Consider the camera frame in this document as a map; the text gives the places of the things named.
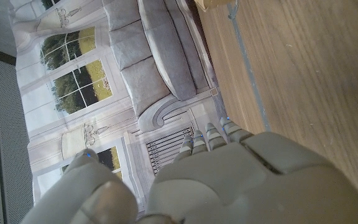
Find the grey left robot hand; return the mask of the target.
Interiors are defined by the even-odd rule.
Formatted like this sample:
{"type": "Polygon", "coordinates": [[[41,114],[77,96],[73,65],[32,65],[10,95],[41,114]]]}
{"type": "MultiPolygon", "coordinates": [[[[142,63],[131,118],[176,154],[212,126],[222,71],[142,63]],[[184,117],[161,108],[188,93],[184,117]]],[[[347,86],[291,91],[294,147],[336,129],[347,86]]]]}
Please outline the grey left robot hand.
{"type": "Polygon", "coordinates": [[[184,138],[143,215],[130,188],[85,149],[24,223],[358,223],[358,190],[329,160],[279,134],[220,123],[184,138]]]}

